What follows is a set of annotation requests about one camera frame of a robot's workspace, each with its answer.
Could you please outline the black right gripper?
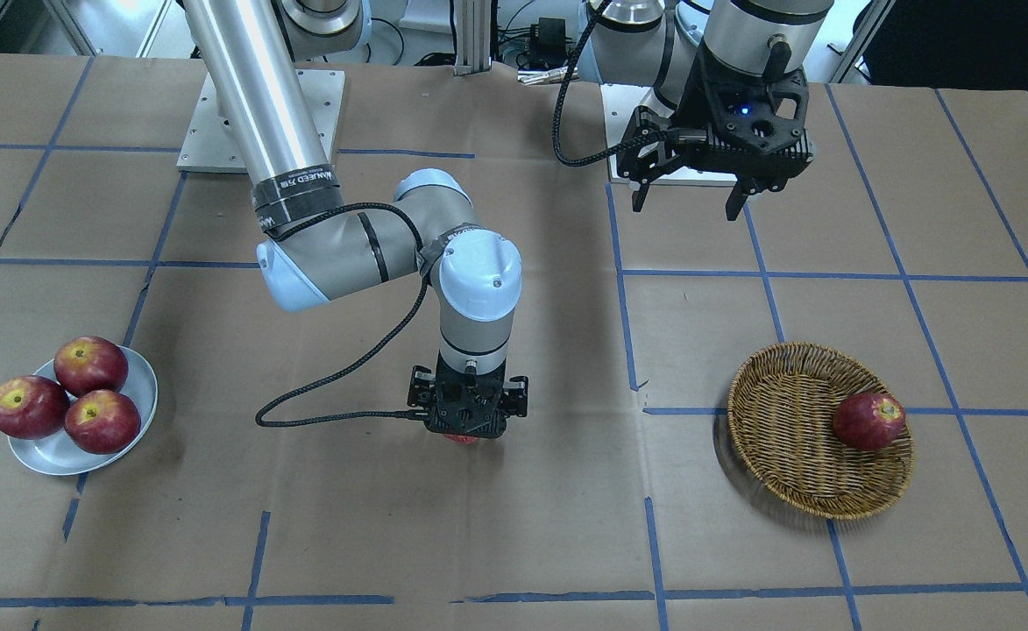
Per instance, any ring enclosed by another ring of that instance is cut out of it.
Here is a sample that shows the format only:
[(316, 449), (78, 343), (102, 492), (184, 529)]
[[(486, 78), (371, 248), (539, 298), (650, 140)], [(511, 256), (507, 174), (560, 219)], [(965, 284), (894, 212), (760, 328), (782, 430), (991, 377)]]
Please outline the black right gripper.
[(526, 376), (505, 379), (506, 365), (492, 372), (468, 367), (458, 372), (438, 357), (435, 369), (413, 367), (407, 394), (409, 418), (421, 420), (434, 434), (497, 439), (510, 416), (528, 413)]

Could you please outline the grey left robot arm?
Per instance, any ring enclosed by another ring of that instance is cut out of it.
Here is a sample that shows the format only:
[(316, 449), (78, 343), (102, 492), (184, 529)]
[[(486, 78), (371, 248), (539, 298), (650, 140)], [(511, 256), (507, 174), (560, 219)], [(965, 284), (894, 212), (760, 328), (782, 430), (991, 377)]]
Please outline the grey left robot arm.
[(817, 157), (805, 128), (809, 82), (803, 61), (833, 8), (830, 1), (715, 1), (693, 52), (687, 51), (673, 1), (587, 1), (578, 57), (602, 25), (621, 44), (619, 60), (637, 60), (642, 33), (661, 36), (658, 67), (621, 140), (605, 151), (570, 157), (567, 168), (615, 158), (641, 211), (650, 185), (687, 168), (730, 174), (727, 220), (749, 197), (778, 192)]

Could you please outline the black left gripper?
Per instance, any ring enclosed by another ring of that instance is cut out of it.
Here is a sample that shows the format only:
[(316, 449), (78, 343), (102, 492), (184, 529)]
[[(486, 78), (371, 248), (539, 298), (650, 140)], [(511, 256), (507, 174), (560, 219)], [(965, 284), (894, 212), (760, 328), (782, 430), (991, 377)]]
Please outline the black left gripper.
[(623, 133), (617, 173), (629, 180), (631, 211), (642, 211), (658, 177), (690, 168), (737, 176), (725, 205), (727, 221), (737, 220), (759, 185), (783, 185), (814, 161), (808, 110), (802, 67), (766, 82), (721, 61), (694, 61), (671, 115), (639, 108)]

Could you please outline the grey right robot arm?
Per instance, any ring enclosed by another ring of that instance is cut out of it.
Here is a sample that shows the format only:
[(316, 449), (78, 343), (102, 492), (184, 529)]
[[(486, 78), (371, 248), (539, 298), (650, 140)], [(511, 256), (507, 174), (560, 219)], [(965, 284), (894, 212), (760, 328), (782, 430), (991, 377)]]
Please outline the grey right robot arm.
[(442, 169), (419, 169), (389, 205), (345, 205), (305, 103), (297, 61), (361, 46), (365, 1), (185, 1), (217, 102), (230, 123), (265, 233), (256, 256), (276, 302), (298, 311), (417, 274), (440, 300), (440, 352), (417, 366), (397, 418), (434, 434), (495, 439), (528, 408), (528, 379), (507, 377), (522, 293), (516, 245), (481, 226)]

